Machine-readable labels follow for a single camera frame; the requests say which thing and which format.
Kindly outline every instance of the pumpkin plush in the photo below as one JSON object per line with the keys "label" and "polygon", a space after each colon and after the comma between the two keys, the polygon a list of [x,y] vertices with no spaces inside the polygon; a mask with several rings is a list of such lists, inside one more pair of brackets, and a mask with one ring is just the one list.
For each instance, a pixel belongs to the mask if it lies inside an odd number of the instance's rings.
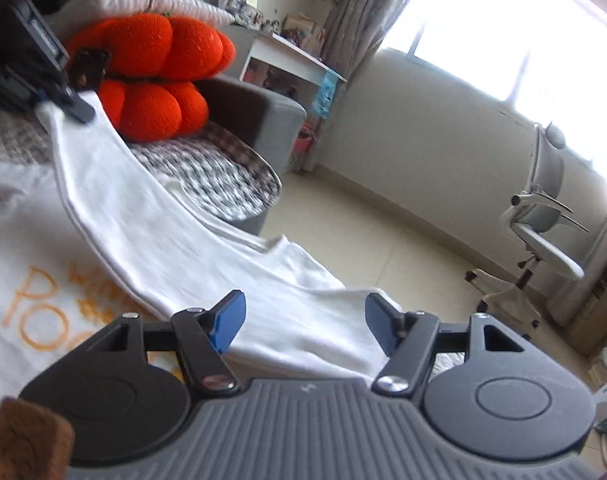
{"label": "pumpkin plush", "polygon": [[98,95],[115,129],[135,142],[193,133],[208,122],[208,105],[192,84],[225,70],[234,45],[218,30],[192,18],[137,14],[111,18],[76,33],[80,48],[110,53]]}

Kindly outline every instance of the round circular button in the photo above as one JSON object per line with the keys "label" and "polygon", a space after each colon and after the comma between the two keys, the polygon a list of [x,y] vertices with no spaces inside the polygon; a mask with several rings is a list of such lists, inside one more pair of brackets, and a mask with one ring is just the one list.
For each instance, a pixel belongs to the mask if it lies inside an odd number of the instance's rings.
{"label": "round circular button", "polygon": [[71,415],[85,420],[106,420],[127,411],[135,402],[135,389],[119,379],[86,378],[62,398]]}
{"label": "round circular button", "polygon": [[487,381],[477,388],[476,398],[490,415],[506,420],[535,418],[552,402],[550,394],[540,384],[515,377]]}
{"label": "round circular button", "polygon": [[227,375],[208,375],[203,378],[201,383],[212,392],[223,392],[235,386],[232,377]]}
{"label": "round circular button", "polygon": [[379,388],[389,394],[402,392],[410,386],[407,380],[402,377],[397,377],[396,375],[384,375],[383,377],[379,377],[376,384]]}

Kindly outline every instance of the baseboard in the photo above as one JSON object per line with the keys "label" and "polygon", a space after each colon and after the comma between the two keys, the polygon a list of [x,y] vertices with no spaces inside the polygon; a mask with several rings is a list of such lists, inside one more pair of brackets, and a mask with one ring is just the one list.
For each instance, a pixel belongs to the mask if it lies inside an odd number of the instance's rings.
{"label": "baseboard", "polygon": [[[411,213],[399,204],[378,195],[367,187],[361,186],[342,174],[318,164],[315,167],[313,174],[320,180],[349,192],[372,207],[375,207],[390,216],[402,220],[416,231],[419,231],[421,234],[424,234],[429,238],[432,238],[442,247],[452,251],[458,256],[461,256],[464,260],[468,260],[474,267],[483,269],[501,280],[506,280],[509,282],[517,281],[517,277],[511,272],[501,266],[498,266],[498,264],[495,262],[488,260],[488,258],[483,256],[481,253],[478,253],[470,246],[435,227],[420,216]],[[532,301],[537,308],[545,309],[546,297],[541,292],[533,289],[531,286],[527,286],[525,291],[528,294],[530,301]]]}

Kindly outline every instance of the black and white patterned blanket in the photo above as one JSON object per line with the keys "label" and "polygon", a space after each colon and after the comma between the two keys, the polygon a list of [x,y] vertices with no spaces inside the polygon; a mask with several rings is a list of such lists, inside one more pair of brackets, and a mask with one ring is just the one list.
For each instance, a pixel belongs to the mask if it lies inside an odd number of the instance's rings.
{"label": "black and white patterned blanket", "polygon": [[[269,209],[281,193],[270,165],[243,141],[215,123],[191,137],[129,144],[151,173],[178,179],[209,213],[243,221]],[[0,162],[50,164],[50,137],[32,116],[0,110]]]}

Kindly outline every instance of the white office chair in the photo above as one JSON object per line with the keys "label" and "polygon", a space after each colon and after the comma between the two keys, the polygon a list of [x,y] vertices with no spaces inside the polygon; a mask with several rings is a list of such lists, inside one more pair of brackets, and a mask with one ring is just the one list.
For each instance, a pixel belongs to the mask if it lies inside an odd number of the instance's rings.
{"label": "white office chair", "polygon": [[501,224],[525,242],[532,256],[519,263],[523,274],[517,283],[505,282],[481,269],[466,272],[466,281],[484,293],[477,312],[488,312],[516,332],[530,339],[541,315],[532,306],[524,287],[539,262],[545,261],[555,272],[578,281],[583,270],[569,256],[541,236],[558,223],[588,230],[567,216],[572,211],[557,200],[563,181],[560,150],[566,145],[561,131],[552,123],[546,129],[535,125],[535,152],[528,183],[522,194],[514,195],[512,206],[501,216]]}

